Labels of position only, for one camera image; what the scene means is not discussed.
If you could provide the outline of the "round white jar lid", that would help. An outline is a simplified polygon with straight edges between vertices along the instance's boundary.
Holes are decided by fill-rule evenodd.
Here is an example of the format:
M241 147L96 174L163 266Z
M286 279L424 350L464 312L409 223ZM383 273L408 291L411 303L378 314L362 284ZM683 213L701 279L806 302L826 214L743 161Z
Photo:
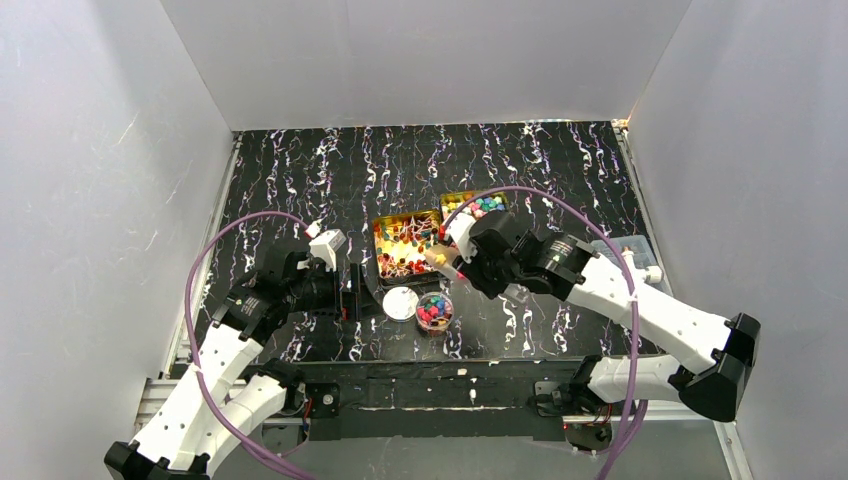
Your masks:
M390 319L407 322L416 315L419 299L419 294L409 287L393 287L385 293L382 308Z

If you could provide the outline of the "tin of star candies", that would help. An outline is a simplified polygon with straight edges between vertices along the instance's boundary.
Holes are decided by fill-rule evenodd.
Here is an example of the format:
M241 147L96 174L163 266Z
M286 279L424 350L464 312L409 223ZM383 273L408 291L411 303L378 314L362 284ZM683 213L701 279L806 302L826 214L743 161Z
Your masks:
M471 215L474 219L482 218L493 211L509 211L509 200L500 191L486 195L477 190L450 192L440 195L442 221L445 221L467 201L469 204L461 208L461 212Z

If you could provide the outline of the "tin of lollipops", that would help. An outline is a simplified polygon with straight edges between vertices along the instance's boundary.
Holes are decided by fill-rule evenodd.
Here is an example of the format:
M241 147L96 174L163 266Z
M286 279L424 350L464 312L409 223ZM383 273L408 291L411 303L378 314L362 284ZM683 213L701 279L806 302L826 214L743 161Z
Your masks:
M425 260L441 226L436 209L378 217L372 221L373 242L380 286L392 288L437 280L438 273Z

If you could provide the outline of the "clear round jar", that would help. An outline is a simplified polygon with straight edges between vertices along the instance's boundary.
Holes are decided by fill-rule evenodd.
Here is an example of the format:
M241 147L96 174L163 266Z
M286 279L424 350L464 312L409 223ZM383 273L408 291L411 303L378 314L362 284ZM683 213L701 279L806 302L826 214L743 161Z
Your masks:
M453 304L443 292L424 294L415 307L417 326L430 336L444 334L448 330L453 316Z

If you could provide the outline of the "clear plastic scoop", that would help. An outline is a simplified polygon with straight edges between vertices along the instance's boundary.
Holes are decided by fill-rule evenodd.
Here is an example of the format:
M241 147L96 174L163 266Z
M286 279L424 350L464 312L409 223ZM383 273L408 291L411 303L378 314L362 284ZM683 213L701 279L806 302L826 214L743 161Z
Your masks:
M426 263L450 281L460 279L460 273L453 265L459 257L461 255L457 248L442 244L435 244L424 252Z

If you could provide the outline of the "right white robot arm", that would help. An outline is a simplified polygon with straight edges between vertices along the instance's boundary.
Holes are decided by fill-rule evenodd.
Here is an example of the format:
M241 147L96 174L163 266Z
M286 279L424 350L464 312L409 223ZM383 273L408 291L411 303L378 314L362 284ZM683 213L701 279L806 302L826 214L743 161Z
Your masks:
M761 324L724 318L645 284L568 234L538 238L503 211L459 214L444 229L457 247L453 267L490 299L513 286L592 310L637 331L663 351L631 361L587 356L571 380L540 399L589 410L626 399L676 401L718 422L736 419L758 354Z

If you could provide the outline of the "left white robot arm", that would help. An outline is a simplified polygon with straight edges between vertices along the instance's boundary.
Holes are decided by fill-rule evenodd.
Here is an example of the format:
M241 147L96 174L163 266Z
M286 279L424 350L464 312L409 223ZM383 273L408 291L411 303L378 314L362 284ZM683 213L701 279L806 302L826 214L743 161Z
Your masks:
M155 415L128 442L115 442L104 464L115 479L210 479L266 419L309 416L327 385L310 385L295 365L251 362L292 313L330 321L378 311L358 263L328 264L305 251L272 252L239 278L214 316L193 365Z

